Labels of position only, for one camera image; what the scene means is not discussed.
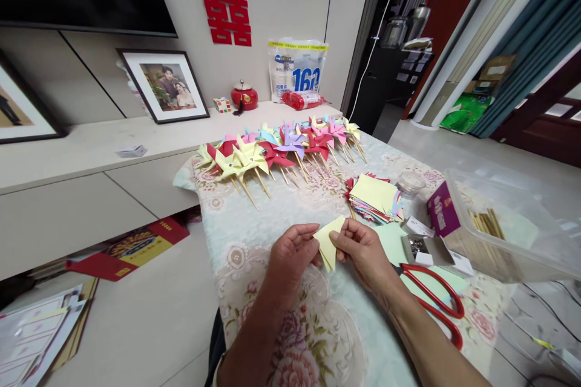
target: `floral tablecloth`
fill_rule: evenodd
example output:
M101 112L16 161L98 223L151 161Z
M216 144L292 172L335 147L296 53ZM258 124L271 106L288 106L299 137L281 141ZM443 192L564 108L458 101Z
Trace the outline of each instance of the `floral tablecloth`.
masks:
M395 182L403 171L416 172L425 179L426 188L413 201L404 200L404 216L430 223L425 202L442 182L442 174L367 134L362 134L361 146L367 164L353 151L355 163L348 164L336 151L340 166L330 158L327 178L306 162L314 180L307 184L299 178L300 189L292 183L288 186L277 170L276 182L263 176L272 199L248 177L248 189L260 212L232 183L216 182L215 175L194 170L192 166L201 160L197 157L176 175L174 185L194 190L200 197L228 347L252 308L277 238L296 223L325 225L338 215L349 216L343 197L345 179L372 172ZM507 288L480 273L468 281L462 295L466 316L453 322L464 339L462 353L488 376ZM345 265L330 273L313 266L307 269L300 300L284 319L271 365L268 384L273 386L293 382L304 386L417 385L397 333Z

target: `small cube box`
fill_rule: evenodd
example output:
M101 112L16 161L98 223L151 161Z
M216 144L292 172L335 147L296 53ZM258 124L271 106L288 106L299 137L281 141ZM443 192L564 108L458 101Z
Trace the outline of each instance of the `small cube box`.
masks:
M232 109L230 107L230 101L226 97L214 99L214 103L216 104L216 110L218 112L220 113L232 112Z

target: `person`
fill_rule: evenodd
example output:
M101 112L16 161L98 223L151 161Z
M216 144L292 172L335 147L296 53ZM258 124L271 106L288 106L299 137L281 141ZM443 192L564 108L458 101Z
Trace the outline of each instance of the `person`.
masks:
M177 105L185 109L195 109L194 97L182 82L176 82Z
M22 125L20 118L10 107L8 98L4 97L3 95L0 95L0 111L6 116L6 118L8 118L8 121L10 121L13 126Z
M234 343L222 355L216 372L209 374L218 387L266 383L278 330L284 313L298 299L303 272L311 262L321 266L317 257L319 242L313 239L318 227L294 225L272 246L266 276L252 310ZM422 386L490 387L399 278L373 229L348 218L340 233L331 232L329 236L337 247L337 260L353 263L363 287L392 321Z
M162 73L164 77L158 80L159 85L169 96L170 100L175 100L177 97L177 79L174 77L174 70L172 70L170 67L162 65Z

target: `red scissors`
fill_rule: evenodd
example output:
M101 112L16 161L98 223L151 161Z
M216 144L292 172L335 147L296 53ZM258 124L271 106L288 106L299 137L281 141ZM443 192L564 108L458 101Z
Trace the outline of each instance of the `red scissors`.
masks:
M418 266L418 265L410 265L410 264L406 264L406 263L401 263L400 266L396 266L393 265L393 268L395 269L395 271L398 273L398 275L405 275L406 277L408 277L410 280L412 280L412 282L418 286L427 296L430 297L430 299L436 303L436 305L438 307L440 307L447 315L451 316L451 317L455 317L456 319L462 319L464 317L464 306L462 305L462 301L460 301L460 297L458 296L458 294L454 291L454 289L452 288L452 286L450 284L448 284L446 282L446 280L442 277L440 277L437 273L435 273L434 271L431 271L428 268L425 268L423 266ZM432 293L432 291L430 289L428 289L413 273L412 271L416 271L416 272L421 272L421 273L425 273L426 275L431 276L432 278L434 278L435 280L437 280L442 286L444 286L444 288L448 291L448 293L450 294L450 297L454 300L454 304L456 306L456 311L452 310L450 307L448 307L448 305L444 304L442 301L440 301L438 299L438 297L436 295L434 295ZM416 296L416 298L418 299L419 303L427 310L429 311L432 316L434 316L435 318L439 319L452 333L452 337L451 337L451 341L454 344L454 346L458 349L461 350L462 349L462 334L460 334L460 330L457 328L456 325L454 325L452 323L452 321L450 319L448 319L446 316L444 316L444 314L439 311L437 308L432 307L430 304L428 304L426 301L424 301L421 298L418 298Z

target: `green bag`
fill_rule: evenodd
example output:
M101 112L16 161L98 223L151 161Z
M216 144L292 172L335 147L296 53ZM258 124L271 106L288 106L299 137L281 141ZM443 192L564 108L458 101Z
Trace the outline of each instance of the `green bag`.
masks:
M493 98L491 96L462 93L454 107L452 107L452 111L446 115L440 126L457 133L468 133L488 106L492 104Z

